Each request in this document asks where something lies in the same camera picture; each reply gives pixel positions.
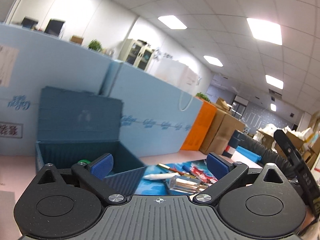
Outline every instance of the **paper sign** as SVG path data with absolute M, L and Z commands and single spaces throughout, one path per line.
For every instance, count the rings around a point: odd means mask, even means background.
M 19 50 L 0 44 L 0 87 L 8 87 Z
M 0 122 L 0 137 L 21 139 L 23 124 Z

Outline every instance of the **white cable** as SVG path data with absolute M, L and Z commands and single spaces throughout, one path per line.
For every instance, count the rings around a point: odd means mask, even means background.
M 179 109 L 181 112 L 186 111 L 186 110 L 189 108 L 189 106 L 191 105 L 192 100 L 193 100 L 193 96 L 191 96 L 191 99 L 190 99 L 189 103 L 187 104 L 187 106 L 186 106 L 184 109 L 182 109 L 182 108 L 181 108 L 181 103 L 182 103 L 183 93 L 184 93 L 184 92 L 181 90 L 181 94 L 180 94 L 180 98 L 179 98 L 179 105 L 178 105 L 178 109 Z

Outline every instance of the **dark blue basket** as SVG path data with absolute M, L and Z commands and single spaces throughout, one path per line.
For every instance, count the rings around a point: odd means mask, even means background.
M 93 161 L 105 153 L 114 159 L 104 181 L 123 195 L 135 192 L 146 166 L 118 140 L 122 102 L 92 93 L 42 89 L 36 168 L 53 163 L 70 168 L 79 160 Z

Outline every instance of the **light blue partition wall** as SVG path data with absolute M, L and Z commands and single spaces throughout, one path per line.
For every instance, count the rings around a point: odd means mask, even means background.
M 123 101 L 120 141 L 137 157 L 178 152 L 202 106 L 199 99 L 127 63 L 110 65 L 101 91 Z
M 3 24 L 1 46 L 18 54 L 8 86 L 0 85 L 0 155 L 34 155 L 41 89 L 98 94 L 112 60 L 77 44 Z

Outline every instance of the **grooved gray surface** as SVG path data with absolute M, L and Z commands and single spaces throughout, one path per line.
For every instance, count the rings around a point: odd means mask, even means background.
M 192 204 L 187 196 L 133 196 L 107 208 L 85 233 L 68 240 L 249 240 L 227 228 L 213 209 Z M 290 236 L 288 240 L 298 240 Z

